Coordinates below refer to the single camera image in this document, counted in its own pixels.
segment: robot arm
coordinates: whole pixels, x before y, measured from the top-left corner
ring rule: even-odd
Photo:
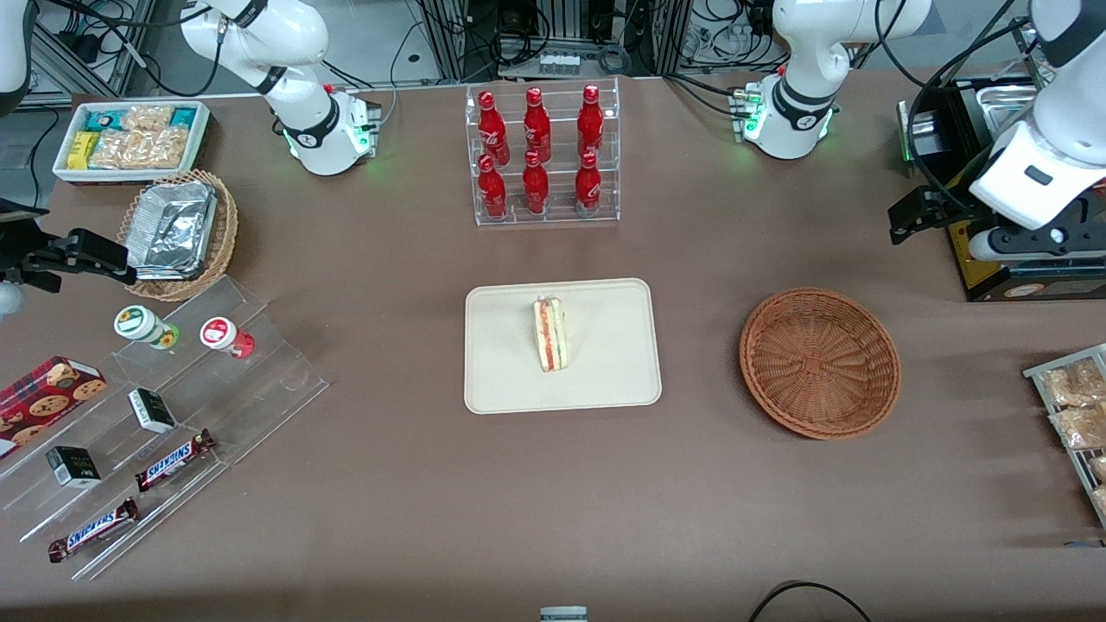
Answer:
[[[186,4],[181,17],[208,6],[215,10],[181,24],[185,40],[264,96],[307,170],[335,175],[373,155],[377,127],[365,102],[330,92],[302,66],[326,56],[319,11],[300,0],[209,0]]]
[[[747,87],[747,93],[759,94],[761,101],[752,106],[757,110],[745,105],[744,112],[754,118],[744,126],[745,141],[782,159],[811,153],[849,71],[848,53],[842,43],[879,40],[877,2],[885,4],[880,6],[880,31],[895,20],[885,39],[912,33],[929,14],[931,4],[931,0],[775,0],[772,23],[791,46],[791,59],[782,77],[769,76]]]
[[[31,82],[31,29],[39,6],[0,0],[0,116],[15,110]]]
[[[1106,6],[1033,0],[1030,17],[1056,76],[999,135],[970,191],[1018,225],[1040,229],[1106,177]]]

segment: brown tablecloth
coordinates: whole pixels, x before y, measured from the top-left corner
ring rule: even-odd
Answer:
[[[594,230],[477,229],[463,87],[404,91],[379,157],[333,178],[289,157],[261,99],[209,100],[206,168],[241,218],[230,273],[333,386],[91,583],[0,522],[0,618],[732,621],[812,579],[877,620],[1106,619],[1106,551],[1062,547],[1102,532],[1021,376],[1106,341],[1103,304],[968,304],[942,234],[890,246],[907,84],[849,76],[799,162],[734,144],[661,80],[620,87],[623,220]],[[114,235],[134,193],[59,183],[44,226]],[[472,288],[614,277],[653,289],[657,404],[466,410]],[[866,437],[799,438],[740,380],[742,322],[796,286],[895,339],[902,395]],[[98,361],[137,301],[91,276],[29,298],[0,326],[4,384],[51,354]],[[792,593],[763,620],[843,607]]]

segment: snack package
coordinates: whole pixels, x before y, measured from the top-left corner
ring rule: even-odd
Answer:
[[[1103,404],[1065,408],[1055,415],[1056,429],[1071,449],[1106,447],[1106,413]]]
[[[173,106],[131,106],[119,123],[124,129],[160,132],[168,127],[173,111]]]
[[[1091,473],[1098,478],[1098,481],[1106,483],[1106,456],[1091,458],[1087,464],[1091,465]]]
[[[127,111],[101,111],[88,115],[84,122],[85,132],[103,132],[104,129],[123,129],[123,117]]]
[[[0,458],[25,445],[106,386],[95,367],[53,356],[0,391]]]
[[[157,134],[158,132],[152,129],[132,129],[127,132],[123,153],[119,154],[119,168],[128,170],[153,168],[149,162]]]
[[[65,158],[65,167],[73,170],[88,168],[88,158],[96,148],[97,141],[100,134],[96,132],[77,132],[73,136],[73,146],[70,147],[70,154]]]
[[[1106,514],[1106,486],[1099,486],[1091,491],[1091,500],[1094,501],[1098,511]]]
[[[192,126],[192,121],[196,118],[196,108],[177,108],[173,113],[173,121],[169,125],[179,125],[185,129]]]
[[[170,125],[157,134],[149,151],[147,168],[176,168],[185,157],[188,128]]]
[[[123,152],[126,148],[129,132],[105,129],[100,133],[96,148],[88,156],[88,168],[118,169],[123,166]]]
[[[1048,370],[1041,383],[1057,406],[1087,406],[1106,400],[1106,379],[1092,359]]]

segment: wicker basket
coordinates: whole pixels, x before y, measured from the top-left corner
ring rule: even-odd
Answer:
[[[207,267],[199,277],[190,281],[138,281],[133,286],[127,286],[127,290],[132,293],[145,298],[156,298],[164,302],[180,302],[206,290],[227,271],[230,256],[234,252],[234,236],[238,235],[238,207],[234,205],[234,197],[230,196],[227,186],[218,177],[204,170],[173,175],[154,182],[154,185],[184,184],[186,182],[204,182],[215,187],[219,193],[216,220],[211,226],[211,240],[208,242]],[[134,218],[137,205],[138,197],[135,197],[135,200],[131,201],[131,208],[127,209],[126,216],[123,217],[123,226],[119,227],[119,234],[116,236],[119,243],[127,239],[131,219]]]
[[[812,438],[860,436],[887,418],[901,384],[879,320],[824,289],[776,293],[741,331],[741,374],[758,403]]]

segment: red cookie box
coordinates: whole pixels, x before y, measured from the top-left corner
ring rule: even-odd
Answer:
[[[53,356],[0,391],[0,458],[107,386],[95,367]]]

